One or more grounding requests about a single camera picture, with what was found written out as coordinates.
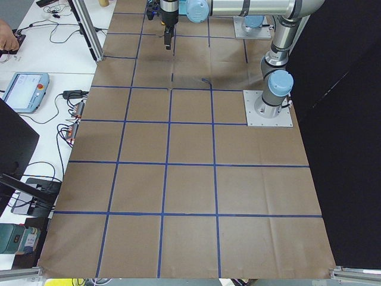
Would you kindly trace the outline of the person hand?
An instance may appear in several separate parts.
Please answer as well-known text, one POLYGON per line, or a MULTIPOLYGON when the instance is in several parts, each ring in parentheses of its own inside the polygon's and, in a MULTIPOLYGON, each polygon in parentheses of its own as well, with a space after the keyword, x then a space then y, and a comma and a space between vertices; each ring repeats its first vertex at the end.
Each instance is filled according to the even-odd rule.
POLYGON ((2 51, 16 51, 19 49, 17 38, 7 22, 0 19, 0 49, 2 51))

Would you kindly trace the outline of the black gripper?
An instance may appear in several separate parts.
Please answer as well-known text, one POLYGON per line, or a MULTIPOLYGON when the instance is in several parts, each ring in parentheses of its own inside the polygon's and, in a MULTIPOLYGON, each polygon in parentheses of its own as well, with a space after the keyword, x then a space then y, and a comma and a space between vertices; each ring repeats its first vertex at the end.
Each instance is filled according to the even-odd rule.
POLYGON ((179 18, 179 1, 160 0, 160 10, 162 22, 166 25, 164 29, 164 46, 166 50, 171 50, 174 26, 179 18))
POLYGON ((160 16, 160 14, 160 1, 148 1, 146 5, 148 20, 153 20, 155 16, 160 16))

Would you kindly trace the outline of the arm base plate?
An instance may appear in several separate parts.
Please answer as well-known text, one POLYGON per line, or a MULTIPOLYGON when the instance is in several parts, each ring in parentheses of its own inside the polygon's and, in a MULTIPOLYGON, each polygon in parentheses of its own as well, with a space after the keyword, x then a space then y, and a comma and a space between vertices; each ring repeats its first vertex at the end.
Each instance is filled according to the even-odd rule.
POLYGON ((270 40, 270 25, 264 15, 234 16, 236 39, 270 40))
POLYGON ((248 127, 292 128, 290 106, 287 99, 281 105, 272 107, 262 99, 263 91, 243 90, 246 123, 248 127))

